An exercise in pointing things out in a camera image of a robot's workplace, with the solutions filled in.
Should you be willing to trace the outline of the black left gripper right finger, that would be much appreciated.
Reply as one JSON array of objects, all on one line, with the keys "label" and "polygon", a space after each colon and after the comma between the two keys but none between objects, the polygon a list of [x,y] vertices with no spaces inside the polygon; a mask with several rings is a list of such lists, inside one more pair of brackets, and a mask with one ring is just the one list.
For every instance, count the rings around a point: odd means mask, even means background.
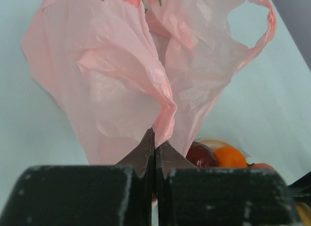
[{"label": "black left gripper right finger", "polygon": [[155,150],[161,226],[300,226],[281,176],[264,168],[197,168],[168,142]]}]

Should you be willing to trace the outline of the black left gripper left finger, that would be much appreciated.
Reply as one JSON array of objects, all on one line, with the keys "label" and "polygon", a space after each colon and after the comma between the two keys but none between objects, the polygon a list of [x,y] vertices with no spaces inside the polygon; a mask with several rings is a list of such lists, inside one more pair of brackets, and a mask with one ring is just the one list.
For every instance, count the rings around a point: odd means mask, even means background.
[{"label": "black left gripper left finger", "polygon": [[17,179],[3,226],[149,226],[155,134],[115,165],[32,166]]}]

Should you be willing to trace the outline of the dark red fake apple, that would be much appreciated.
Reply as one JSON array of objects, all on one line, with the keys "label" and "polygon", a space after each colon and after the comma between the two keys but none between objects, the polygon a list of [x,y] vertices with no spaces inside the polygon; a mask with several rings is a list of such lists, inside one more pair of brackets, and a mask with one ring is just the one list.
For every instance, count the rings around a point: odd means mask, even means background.
[{"label": "dark red fake apple", "polygon": [[199,168],[218,167],[214,152],[208,146],[196,141],[191,144],[186,159]]}]

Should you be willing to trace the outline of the orange red fake tomato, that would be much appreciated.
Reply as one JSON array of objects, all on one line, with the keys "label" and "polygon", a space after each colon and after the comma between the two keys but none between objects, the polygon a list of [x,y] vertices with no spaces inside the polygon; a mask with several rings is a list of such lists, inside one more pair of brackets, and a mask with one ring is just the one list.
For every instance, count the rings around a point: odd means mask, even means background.
[{"label": "orange red fake tomato", "polygon": [[219,167],[247,168],[245,156],[236,148],[225,146],[214,151]]}]

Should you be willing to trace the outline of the red yellow fake peach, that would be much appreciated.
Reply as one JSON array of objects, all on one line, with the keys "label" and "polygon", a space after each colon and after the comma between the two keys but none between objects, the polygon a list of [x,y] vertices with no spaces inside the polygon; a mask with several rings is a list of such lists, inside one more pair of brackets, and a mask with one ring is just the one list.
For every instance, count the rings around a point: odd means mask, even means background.
[{"label": "red yellow fake peach", "polygon": [[266,164],[266,163],[251,163],[247,164],[248,168],[265,168],[270,170],[275,170],[272,166]]}]

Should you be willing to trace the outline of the pink plastic bag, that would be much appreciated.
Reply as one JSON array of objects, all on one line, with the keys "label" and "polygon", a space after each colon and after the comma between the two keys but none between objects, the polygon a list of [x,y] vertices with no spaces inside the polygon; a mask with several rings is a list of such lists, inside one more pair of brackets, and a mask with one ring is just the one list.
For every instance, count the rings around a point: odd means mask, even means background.
[{"label": "pink plastic bag", "polygon": [[43,0],[20,46],[89,162],[115,164],[149,128],[185,155],[275,32],[269,0]]}]

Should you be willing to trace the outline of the yellow fake mango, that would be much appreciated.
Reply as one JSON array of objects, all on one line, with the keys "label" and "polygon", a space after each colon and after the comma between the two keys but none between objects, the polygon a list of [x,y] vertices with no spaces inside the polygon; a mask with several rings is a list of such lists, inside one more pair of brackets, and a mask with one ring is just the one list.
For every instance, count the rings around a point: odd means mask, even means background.
[{"label": "yellow fake mango", "polygon": [[311,225],[311,208],[301,202],[296,202],[296,209],[298,211],[298,214],[300,216],[301,221],[305,226],[310,226]]}]

